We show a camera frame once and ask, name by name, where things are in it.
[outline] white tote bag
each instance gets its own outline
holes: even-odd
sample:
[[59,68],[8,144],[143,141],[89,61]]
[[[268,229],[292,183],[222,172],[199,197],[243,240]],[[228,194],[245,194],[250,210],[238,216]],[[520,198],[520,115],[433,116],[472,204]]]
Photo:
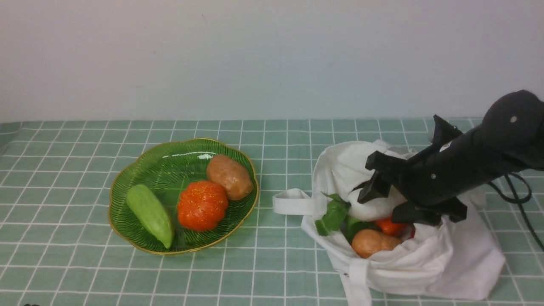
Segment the white tote bag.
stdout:
[[[442,217],[438,227],[415,224],[414,238],[368,259],[359,257],[341,232],[329,236],[317,233],[314,222],[325,215],[329,201],[323,193],[336,193],[349,201],[350,191],[372,176],[373,171],[364,165],[374,151],[404,159],[413,155],[401,154],[381,140],[330,146],[314,168],[312,197],[300,189],[286,190],[273,197],[274,211],[303,216],[302,230],[326,250],[350,306],[371,306],[369,288],[399,295],[485,299],[499,278],[505,257],[475,208],[485,205],[485,195],[477,189],[458,197],[468,207],[466,220],[453,223]],[[403,201],[392,189],[388,198],[360,206],[363,211],[358,214],[368,220],[390,216]]]

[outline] toy tomato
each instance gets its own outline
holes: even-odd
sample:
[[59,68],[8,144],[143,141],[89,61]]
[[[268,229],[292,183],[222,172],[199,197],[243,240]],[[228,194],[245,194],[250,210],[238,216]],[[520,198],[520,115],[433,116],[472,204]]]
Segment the toy tomato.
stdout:
[[374,223],[381,229],[384,234],[397,237],[408,226],[403,223],[393,223],[391,218],[384,218],[374,221]]
[[180,194],[177,219],[181,226],[194,231],[213,230],[225,218],[228,199],[220,184],[192,182]]

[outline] cucumber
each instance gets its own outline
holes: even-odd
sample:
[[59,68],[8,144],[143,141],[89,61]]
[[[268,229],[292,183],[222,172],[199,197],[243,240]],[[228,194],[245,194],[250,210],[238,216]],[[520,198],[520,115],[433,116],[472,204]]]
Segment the cucumber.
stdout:
[[127,192],[127,205],[144,228],[166,249],[170,249],[174,240],[174,225],[155,194],[143,184],[135,185]]

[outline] bowl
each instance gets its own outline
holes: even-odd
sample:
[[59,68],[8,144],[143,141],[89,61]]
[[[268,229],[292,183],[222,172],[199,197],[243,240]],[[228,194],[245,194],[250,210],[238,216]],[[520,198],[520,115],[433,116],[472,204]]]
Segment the bowl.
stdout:
[[[214,230],[197,232],[177,221],[180,193],[193,181],[205,180],[209,160],[224,154],[244,166],[254,188],[245,198],[229,201],[225,218]],[[142,226],[126,203],[127,191],[145,184],[166,208],[175,227],[174,241],[166,249]],[[152,147],[115,178],[110,190],[108,219],[114,232],[136,248],[159,255],[179,255],[213,246],[235,232],[251,214],[259,198],[255,166],[241,151],[215,139],[196,138]]]

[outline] brown potato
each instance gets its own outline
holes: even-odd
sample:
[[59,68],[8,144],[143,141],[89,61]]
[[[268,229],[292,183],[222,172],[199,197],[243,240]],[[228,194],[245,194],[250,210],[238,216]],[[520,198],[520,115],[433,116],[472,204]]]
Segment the brown potato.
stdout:
[[226,155],[215,155],[209,162],[206,175],[225,189],[229,200],[241,200],[253,190],[248,171]]
[[355,234],[351,247],[361,258],[369,258],[381,250],[393,250],[402,241],[382,232],[364,229]]

